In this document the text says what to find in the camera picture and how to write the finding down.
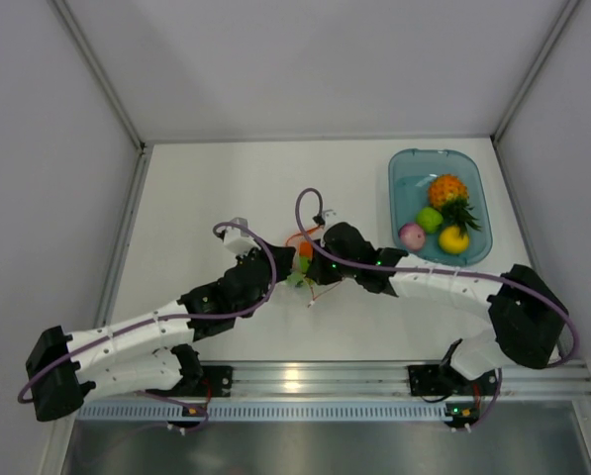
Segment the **purple toy onion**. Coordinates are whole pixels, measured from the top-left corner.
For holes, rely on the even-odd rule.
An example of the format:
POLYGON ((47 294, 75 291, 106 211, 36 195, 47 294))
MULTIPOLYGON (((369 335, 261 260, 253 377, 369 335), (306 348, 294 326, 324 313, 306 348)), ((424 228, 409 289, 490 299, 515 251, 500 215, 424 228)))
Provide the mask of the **purple toy onion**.
POLYGON ((426 233, 416 223, 403 225, 398 232, 399 240, 410 251, 419 251, 426 244, 426 233))

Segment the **yellow toy lemon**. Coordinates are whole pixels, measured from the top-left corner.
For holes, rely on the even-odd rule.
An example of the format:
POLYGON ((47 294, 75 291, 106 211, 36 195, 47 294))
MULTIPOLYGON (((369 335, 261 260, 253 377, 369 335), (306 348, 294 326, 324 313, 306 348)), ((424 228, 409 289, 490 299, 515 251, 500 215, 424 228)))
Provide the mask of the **yellow toy lemon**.
POLYGON ((443 252, 451 255, 460 255, 469 248, 470 237, 468 232, 462 230, 460 227, 448 226, 441 231, 438 244, 443 252))

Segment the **orange toy ball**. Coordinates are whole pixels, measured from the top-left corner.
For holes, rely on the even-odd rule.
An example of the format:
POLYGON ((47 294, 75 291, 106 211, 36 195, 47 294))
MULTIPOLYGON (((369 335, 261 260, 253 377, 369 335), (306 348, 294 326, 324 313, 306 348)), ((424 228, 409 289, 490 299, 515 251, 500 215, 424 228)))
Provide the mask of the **orange toy ball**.
POLYGON ((313 248, 307 241, 302 241, 299 245, 299 254, 311 259, 313 257, 313 248))

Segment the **orange toy pineapple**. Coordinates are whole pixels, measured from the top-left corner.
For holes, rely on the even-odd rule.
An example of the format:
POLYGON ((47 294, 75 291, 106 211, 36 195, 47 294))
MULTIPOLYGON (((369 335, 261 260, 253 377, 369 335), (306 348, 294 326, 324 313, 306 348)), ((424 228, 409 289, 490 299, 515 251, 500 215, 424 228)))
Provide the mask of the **orange toy pineapple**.
POLYGON ((466 232, 482 230, 478 219, 473 215, 474 208, 469 201, 468 188, 457 176, 437 176, 428 187, 428 201, 449 225, 458 226, 466 232))

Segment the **clear zip top bag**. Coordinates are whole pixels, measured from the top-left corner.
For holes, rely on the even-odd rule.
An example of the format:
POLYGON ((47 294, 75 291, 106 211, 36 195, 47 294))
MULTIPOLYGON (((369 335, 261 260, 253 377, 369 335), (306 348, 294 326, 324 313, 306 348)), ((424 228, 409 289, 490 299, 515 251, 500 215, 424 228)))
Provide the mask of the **clear zip top bag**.
MULTIPOLYGON (((307 229, 305 234, 311 238, 319 238, 322 229, 321 226, 314 226, 307 229)), ((285 245, 295 249, 291 274, 287 277, 286 282, 295 289, 307 288, 309 290, 310 300, 307 304, 308 308, 312 308, 322 296, 334 291, 343 284, 344 281, 342 279, 332 284, 316 284, 306 276, 306 271, 312 263, 313 248, 304 239, 304 233, 299 232, 292 235, 286 240, 285 245)))

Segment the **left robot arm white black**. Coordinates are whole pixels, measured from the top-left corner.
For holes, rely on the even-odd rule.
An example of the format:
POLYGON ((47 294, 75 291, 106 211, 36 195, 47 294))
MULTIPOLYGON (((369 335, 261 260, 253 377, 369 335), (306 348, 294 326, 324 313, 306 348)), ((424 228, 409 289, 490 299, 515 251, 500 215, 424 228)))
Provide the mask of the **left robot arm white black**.
POLYGON ((25 364, 29 382, 20 403, 51 422, 108 396, 195 393, 204 371, 193 343, 252 317, 290 275, 294 256, 291 246, 254 247, 221 278, 150 313, 83 332, 44 330, 25 364))

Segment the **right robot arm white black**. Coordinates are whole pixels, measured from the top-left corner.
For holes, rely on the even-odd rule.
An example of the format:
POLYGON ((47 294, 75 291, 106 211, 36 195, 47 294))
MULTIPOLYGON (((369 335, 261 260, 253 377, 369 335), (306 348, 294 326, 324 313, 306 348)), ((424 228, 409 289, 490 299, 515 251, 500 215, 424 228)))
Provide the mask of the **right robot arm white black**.
POLYGON ((373 294, 425 299, 487 322, 479 334, 453 342, 438 366, 441 385, 453 393, 510 363, 550 367, 567 315, 526 265, 486 274, 434 264, 403 249, 376 248, 348 223, 327 228, 313 241, 305 275, 319 285, 351 279, 373 294))

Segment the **green watermelon toy ball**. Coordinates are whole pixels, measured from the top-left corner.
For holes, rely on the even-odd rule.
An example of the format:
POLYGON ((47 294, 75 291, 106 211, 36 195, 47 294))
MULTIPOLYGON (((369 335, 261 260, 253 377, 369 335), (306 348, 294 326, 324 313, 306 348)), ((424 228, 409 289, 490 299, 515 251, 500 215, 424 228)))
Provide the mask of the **green watermelon toy ball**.
POLYGON ((287 284, 296 288, 310 287, 311 282, 306 276, 310 262, 311 260, 306 257, 296 257, 293 261, 291 273, 287 277, 287 284))

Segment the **green toy apple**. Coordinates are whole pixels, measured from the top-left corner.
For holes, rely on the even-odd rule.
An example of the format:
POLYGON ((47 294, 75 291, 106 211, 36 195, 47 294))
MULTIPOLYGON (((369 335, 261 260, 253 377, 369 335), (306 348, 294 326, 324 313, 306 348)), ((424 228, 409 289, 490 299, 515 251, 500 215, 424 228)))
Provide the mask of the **green toy apple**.
POLYGON ((432 207, 425 207, 417 214, 415 223, 427 234, 435 234, 443 224, 443 215, 432 207))

